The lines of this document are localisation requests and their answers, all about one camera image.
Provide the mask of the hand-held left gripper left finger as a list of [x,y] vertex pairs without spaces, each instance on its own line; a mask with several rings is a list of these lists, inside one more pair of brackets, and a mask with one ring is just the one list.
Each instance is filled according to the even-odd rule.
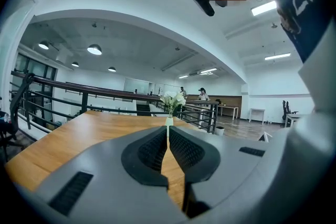
[[166,127],[90,146],[52,172],[34,192],[49,223],[184,223],[161,173]]

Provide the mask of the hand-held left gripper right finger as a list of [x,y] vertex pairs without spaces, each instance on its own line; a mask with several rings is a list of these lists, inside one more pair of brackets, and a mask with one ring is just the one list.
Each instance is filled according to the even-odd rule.
[[255,173],[264,142],[170,127],[170,151],[184,172],[182,210],[171,219],[268,219],[264,176]]

